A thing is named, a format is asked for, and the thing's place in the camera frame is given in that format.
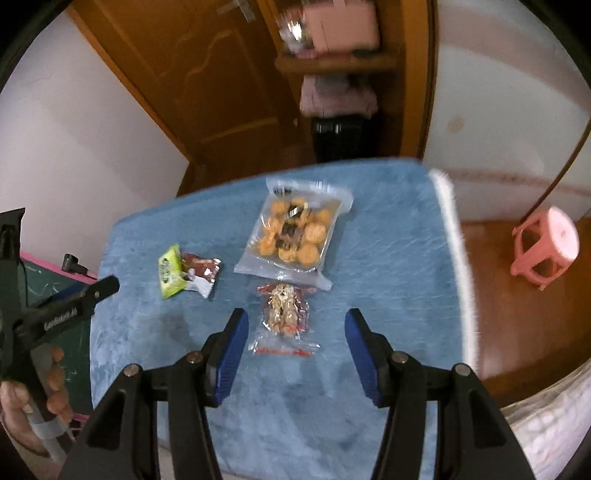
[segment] pink box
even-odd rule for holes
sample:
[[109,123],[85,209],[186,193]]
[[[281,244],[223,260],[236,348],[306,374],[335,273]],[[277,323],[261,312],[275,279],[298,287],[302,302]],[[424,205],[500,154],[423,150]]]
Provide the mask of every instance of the pink box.
[[315,75],[305,75],[301,84],[300,111],[304,116],[322,118],[355,113],[371,118],[378,111],[378,100],[369,86],[322,91],[316,88]]
[[306,28],[319,54],[379,47],[375,5],[362,0],[335,0],[306,5]]

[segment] plastic stool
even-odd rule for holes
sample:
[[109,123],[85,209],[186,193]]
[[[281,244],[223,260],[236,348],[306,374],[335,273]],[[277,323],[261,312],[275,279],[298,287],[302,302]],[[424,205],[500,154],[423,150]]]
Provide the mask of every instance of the plastic stool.
[[[537,233],[540,239],[527,251],[523,251],[524,231]],[[515,237],[515,261],[511,275],[523,275],[544,290],[561,276],[579,254],[579,234],[566,213],[558,207],[533,213],[524,223],[513,229]],[[550,260],[549,277],[543,277],[533,268],[544,260]]]

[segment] blue gripper pad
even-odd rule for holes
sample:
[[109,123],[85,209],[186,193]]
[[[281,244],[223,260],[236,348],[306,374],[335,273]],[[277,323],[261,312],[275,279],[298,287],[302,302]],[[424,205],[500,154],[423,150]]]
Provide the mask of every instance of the blue gripper pad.
[[235,309],[207,360],[207,377],[213,384],[216,406],[230,394],[247,337],[248,314]]
[[387,340],[369,329],[359,309],[345,314],[345,338],[365,396],[376,407],[388,406],[392,382],[388,363],[391,347]]

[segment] door handle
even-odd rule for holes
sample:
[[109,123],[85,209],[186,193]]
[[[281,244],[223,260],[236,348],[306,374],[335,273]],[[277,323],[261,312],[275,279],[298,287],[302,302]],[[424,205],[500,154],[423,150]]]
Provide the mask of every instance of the door handle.
[[248,3],[248,0],[232,0],[231,2],[222,5],[220,8],[218,8],[216,12],[218,15],[223,15],[235,8],[240,9],[240,12],[242,12],[242,15],[244,15],[244,18],[246,19],[247,23],[256,20],[255,13],[252,11],[251,4]]

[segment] fuzzy blue rug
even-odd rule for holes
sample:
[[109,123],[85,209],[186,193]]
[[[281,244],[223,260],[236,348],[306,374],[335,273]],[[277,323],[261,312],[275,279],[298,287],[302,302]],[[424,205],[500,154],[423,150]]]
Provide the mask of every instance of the fuzzy blue rug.
[[[310,300],[311,358],[245,352],[230,397],[207,414],[223,471],[262,480],[366,479],[387,411],[363,396],[345,342],[345,312],[358,307],[372,330],[419,361],[450,368],[462,360],[459,296],[441,210],[427,171],[413,161],[364,160],[314,166],[281,177],[351,189],[325,275],[329,292]],[[172,364],[221,330],[235,307],[259,321],[262,278],[233,273],[267,195],[257,177],[132,215],[113,229],[99,275],[120,292],[98,305],[90,335],[93,402],[128,363]],[[157,259],[173,243],[224,262],[212,300],[184,291],[163,300]],[[158,436],[166,443],[161,406]],[[436,416],[428,410],[421,478],[432,478]]]

